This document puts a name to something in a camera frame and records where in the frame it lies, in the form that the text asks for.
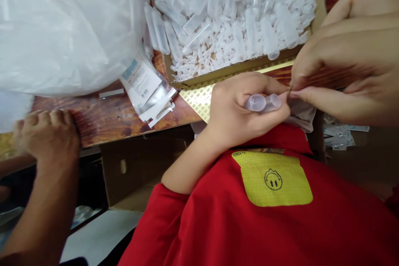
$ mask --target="finger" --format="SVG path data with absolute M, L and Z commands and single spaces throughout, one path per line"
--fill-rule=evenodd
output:
M 50 112 L 51 123 L 54 125 L 65 124 L 64 113 L 61 110 L 52 110 Z
M 324 38 L 309 49 L 305 56 L 295 60 L 291 81 L 293 90 L 305 87 L 308 78 L 323 66 L 347 69 L 363 77 L 380 75 L 384 69 L 374 66 L 383 65 L 384 59 L 396 60 L 389 41 L 394 41 L 397 34 L 399 29 L 395 28 L 351 32 Z
M 24 127 L 24 120 L 19 120 L 14 123 L 14 134 L 18 135 Z
M 296 61 L 306 56 L 310 49 L 317 45 L 321 40 L 327 37 L 340 35 L 350 32 L 363 32 L 368 30 L 383 30 L 399 27 L 399 14 L 397 12 L 388 13 L 379 16 L 358 17 L 355 19 L 343 20 L 320 28 L 308 42 L 302 47 L 296 57 Z M 294 63 L 291 74 L 294 77 L 296 64 Z
M 74 125 L 74 119 L 69 111 L 64 111 L 64 120 L 67 125 L 69 126 Z
M 237 81 L 234 87 L 238 94 L 282 94 L 290 88 L 276 79 L 258 72 L 248 73 L 248 76 Z
M 43 111 L 38 117 L 39 123 L 51 124 L 50 111 Z
M 28 114 L 24 121 L 24 123 L 27 126 L 35 126 L 38 124 L 38 122 L 39 122 L 39 117 L 37 112 L 32 112 Z
M 279 95 L 281 107 L 275 111 L 259 115 L 254 119 L 254 125 L 259 130 L 272 129 L 278 124 L 284 122 L 290 116 L 290 107 L 287 104 L 288 91 Z
M 327 26 L 332 23 L 347 19 L 350 15 L 353 0 L 338 0 L 330 12 L 325 17 L 321 26 Z
M 307 87 L 301 91 L 292 91 L 290 97 L 299 98 L 317 109 L 326 112 L 341 122 L 359 124 L 367 115 L 373 114 L 376 103 L 370 98 L 345 94 L 323 87 Z

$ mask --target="label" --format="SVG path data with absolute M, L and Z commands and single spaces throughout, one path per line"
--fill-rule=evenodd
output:
M 136 60 L 133 60 L 120 80 L 133 106 L 144 105 L 162 82 L 148 65 Z

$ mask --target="white plastic bag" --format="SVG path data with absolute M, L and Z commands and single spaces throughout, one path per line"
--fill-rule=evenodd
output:
M 79 96 L 132 63 L 148 0 L 0 0 L 0 90 Z
M 32 109 L 34 96 L 0 91 L 0 134 L 12 132 L 14 122 Z

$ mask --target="cardboard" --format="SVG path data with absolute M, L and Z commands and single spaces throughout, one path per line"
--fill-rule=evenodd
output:
M 178 138 L 132 138 L 101 145 L 110 209 L 143 212 L 154 186 L 189 142 Z
M 314 32 L 316 32 L 320 28 L 322 22 L 324 21 L 325 17 L 327 16 L 325 0 L 316 0 L 316 2 L 317 2 L 317 9 L 315 12 L 316 17 L 312 21 L 312 24 L 310 25 L 309 33 L 308 33 L 309 36 L 311 36 Z M 184 89 L 184 88 L 191 87 L 193 85 L 196 85 L 196 84 L 199 84 L 202 82 L 214 80 L 214 79 L 226 76 L 226 75 L 239 73 L 239 72 L 243 72 L 243 71 L 248 71 L 248 70 L 262 67 L 262 66 L 269 67 L 269 66 L 273 66 L 273 65 L 278 65 L 283 60 L 296 57 L 298 55 L 300 49 L 302 48 L 302 46 L 303 45 L 299 45 L 299 46 L 295 47 L 294 49 L 286 49 L 286 50 L 281 51 L 280 56 L 275 61 L 269 60 L 267 56 L 258 57 L 255 59 L 247 60 L 245 62 L 233 64 L 231 66 L 227 66 L 227 67 L 219 69 L 217 71 L 213 71 L 211 73 L 207 73 L 205 75 L 201 75 L 196 78 L 192 78 L 192 79 L 182 81 L 182 82 L 174 82 L 174 77 L 172 76 L 172 74 L 175 74 L 175 72 L 170 69 L 170 66 L 173 65 L 172 58 L 170 57 L 170 55 L 165 55 L 164 62 L 165 62 L 165 67 L 166 67 L 167 79 L 171 86 L 178 88 L 178 89 Z

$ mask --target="red shirt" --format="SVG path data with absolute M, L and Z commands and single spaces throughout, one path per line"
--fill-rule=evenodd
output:
M 303 156 L 302 130 L 250 143 L 285 150 L 229 150 L 190 196 L 155 186 L 119 265 L 399 265 L 399 221 Z

